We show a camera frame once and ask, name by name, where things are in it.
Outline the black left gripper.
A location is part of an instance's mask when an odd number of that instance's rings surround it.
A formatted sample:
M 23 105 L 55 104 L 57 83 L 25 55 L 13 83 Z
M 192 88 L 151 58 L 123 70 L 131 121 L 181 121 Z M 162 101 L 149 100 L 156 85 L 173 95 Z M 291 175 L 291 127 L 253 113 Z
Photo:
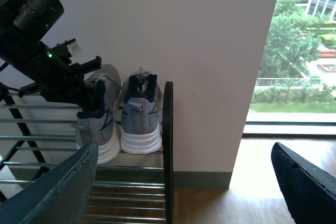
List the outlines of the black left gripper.
M 75 39 L 53 48 L 41 41 L 63 13 L 59 0 L 1 0 L 1 59 L 33 80 L 20 88 L 20 97 L 38 92 L 49 102 L 98 109 L 102 95 L 83 79 L 100 68 L 101 58 L 72 63 L 69 46 Z

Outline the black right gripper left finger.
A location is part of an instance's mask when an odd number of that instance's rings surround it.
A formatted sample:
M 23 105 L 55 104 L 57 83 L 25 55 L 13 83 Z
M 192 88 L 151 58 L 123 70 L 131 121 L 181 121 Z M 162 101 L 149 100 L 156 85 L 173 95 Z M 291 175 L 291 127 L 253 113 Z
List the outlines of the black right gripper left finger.
M 1 223 L 79 223 L 96 176 L 98 144 L 90 141 L 1 204 Z

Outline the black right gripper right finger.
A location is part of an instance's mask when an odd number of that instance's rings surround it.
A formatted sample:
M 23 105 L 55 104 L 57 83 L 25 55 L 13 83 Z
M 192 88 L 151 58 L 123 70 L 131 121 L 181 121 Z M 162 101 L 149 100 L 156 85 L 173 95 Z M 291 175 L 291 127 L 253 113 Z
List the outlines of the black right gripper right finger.
M 335 177 L 279 142 L 271 162 L 295 223 L 335 223 Z

